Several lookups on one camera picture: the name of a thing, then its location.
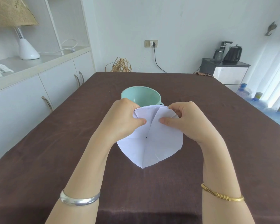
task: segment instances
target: woven lamp shade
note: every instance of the woven lamp shade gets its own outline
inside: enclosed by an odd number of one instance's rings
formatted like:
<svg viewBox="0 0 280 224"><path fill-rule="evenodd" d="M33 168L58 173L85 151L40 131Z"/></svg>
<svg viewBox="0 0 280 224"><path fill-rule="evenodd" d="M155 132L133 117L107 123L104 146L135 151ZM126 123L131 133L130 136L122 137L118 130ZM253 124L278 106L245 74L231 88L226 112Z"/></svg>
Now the woven lamp shade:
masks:
<svg viewBox="0 0 280 224"><path fill-rule="evenodd" d="M0 0L0 27L38 25L23 0Z"/></svg>

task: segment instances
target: white curtain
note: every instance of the white curtain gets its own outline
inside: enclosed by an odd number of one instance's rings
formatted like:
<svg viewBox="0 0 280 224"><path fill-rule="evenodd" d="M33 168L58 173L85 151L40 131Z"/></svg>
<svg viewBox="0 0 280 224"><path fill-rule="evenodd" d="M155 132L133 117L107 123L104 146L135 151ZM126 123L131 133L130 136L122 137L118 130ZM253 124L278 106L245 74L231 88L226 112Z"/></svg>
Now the white curtain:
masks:
<svg viewBox="0 0 280 224"><path fill-rule="evenodd" d="M248 81L248 87L253 91L262 92L262 100L269 107L280 106L280 20Z"/></svg>

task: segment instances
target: wall outlet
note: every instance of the wall outlet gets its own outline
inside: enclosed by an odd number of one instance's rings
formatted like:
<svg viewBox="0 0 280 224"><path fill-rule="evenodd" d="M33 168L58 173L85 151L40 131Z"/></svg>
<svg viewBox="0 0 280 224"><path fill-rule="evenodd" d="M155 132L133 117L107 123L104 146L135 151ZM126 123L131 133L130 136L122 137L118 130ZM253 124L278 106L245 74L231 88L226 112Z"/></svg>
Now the wall outlet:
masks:
<svg viewBox="0 0 280 224"><path fill-rule="evenodd" d="M158 41L157 41L157 40L145 40L145 41L144 41L144 47L145 47L145 48L149 48L149 47L150 47L150 41L153 41L153 42L156 43L155 48L158 47Z"/></svg>

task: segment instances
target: gold bangle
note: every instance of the gold bangle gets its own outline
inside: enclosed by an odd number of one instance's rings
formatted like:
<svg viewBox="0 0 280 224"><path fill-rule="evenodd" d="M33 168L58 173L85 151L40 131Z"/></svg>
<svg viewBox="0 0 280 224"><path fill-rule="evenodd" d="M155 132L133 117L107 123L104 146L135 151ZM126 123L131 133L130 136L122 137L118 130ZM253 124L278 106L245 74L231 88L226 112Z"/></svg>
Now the gold bangle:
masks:
<svg viewBox="0 0 280 224"><path fill-rule="evenodd" d="M216 193L214 191L212 191L211 189L209 189L208 187L206 187L203 183L201 184L201 187L206 191L211 193L212 195L214 195L215 197L221 198L223 200L228 200L228 201L244 201L244 197L243 195L241 195L241 197L235 198L235 197L229 197L220 193Z"/></svg>

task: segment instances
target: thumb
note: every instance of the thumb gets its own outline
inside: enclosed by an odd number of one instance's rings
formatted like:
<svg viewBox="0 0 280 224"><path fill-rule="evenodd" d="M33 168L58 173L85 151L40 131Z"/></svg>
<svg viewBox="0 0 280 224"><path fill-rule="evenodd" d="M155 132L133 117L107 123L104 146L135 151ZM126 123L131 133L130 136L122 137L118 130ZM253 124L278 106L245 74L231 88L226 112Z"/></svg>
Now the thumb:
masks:
<svg viewBox="0 0 280 224"><path fill-rule="evenodd" d="M147 121L144 118L135 119L136 128L143 126L144 124L146 124L146 122Z"/></svg>
<svg viewBox="0 0 280 224"><path fill-rule="evenodd" d="M163 118L160 118L159 121L161 124L164 124L168 127L173 127L173 128L179 129L179 119L163 117Z"/></svg>

